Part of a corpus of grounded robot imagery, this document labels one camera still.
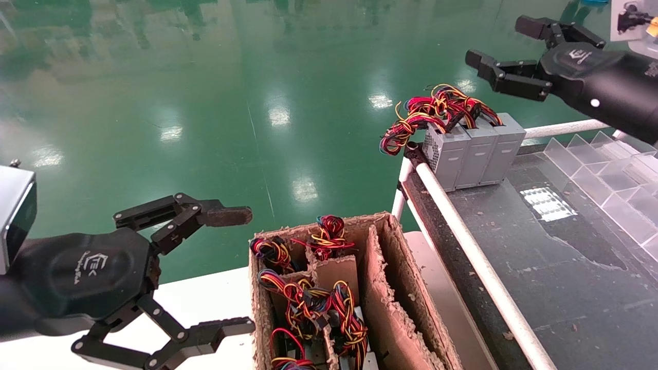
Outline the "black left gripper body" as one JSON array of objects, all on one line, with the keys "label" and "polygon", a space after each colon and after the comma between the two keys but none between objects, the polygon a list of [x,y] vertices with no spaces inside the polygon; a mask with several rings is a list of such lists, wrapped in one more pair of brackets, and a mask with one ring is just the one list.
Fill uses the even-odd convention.
[{"label": "black left gripper body", "polygon": [[72,335],[127,325],[158,286],[159,258],[130,229],[27,239],[15,261],[15,333]]}]

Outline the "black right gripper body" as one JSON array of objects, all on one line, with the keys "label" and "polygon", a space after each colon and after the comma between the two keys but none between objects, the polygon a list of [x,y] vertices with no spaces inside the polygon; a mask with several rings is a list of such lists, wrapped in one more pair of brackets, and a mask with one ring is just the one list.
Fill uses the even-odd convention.
[{"label": "black right gripper body", "polygon": [[550,93],[569,107],[604,124],[613,116],[602,110],[613,91],[606,69],[615,66],[623,51],[599,49],[586,42],[564,42],[548,49],[540,58],[541,77],[551,83]]}]

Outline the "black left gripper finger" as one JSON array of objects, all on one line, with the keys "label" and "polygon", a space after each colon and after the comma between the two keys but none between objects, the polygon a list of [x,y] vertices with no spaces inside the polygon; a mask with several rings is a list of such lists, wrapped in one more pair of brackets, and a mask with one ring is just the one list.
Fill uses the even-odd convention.
[{"label": "black left gripper finger", "polygon": [[114,215],[117,229],[135,231],[162,225],[151,234],[151,246],[158,254],[167,255],[200,227],[233,227],[249,224],[250,207],[225,207],[218,199],[198,200],[184,193],[163,197]]},{"label": "black left gripper finger", "polygon": [[176,369],[189,358],[214,354],[226,337],[254,332],[250,318],[232,318],[202,322],[184,328],[152,295],[142,295],[121,313],[148,316],[169,341],[153,354],[105,343],[106,336],[127,319],[96,322],[89,332],[71,347],[74,354],[90,363],[119,369]]}]

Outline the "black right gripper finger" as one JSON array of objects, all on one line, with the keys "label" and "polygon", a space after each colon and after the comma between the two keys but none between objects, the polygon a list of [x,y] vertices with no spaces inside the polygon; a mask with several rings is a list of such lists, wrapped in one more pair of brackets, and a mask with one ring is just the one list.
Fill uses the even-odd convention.
[{"label": "black right gripper finger", "polygon": [[540,77],[538,61],[500,62],[481,51],[470,49],[465,55],[465,63],[474,68],[477,76],[496,93],[544,101],[553,87],[552,82]]},{"label": "black right gripper finger", "polygon": [[604,39],[586,27],[575,23],[561,23],[551,18],[531,18],[522,15],[517,18],[515,30],[530,38],[545,41],[548,49],[564,42],[583,42],[598,49],[604,48],[607,44]]}]

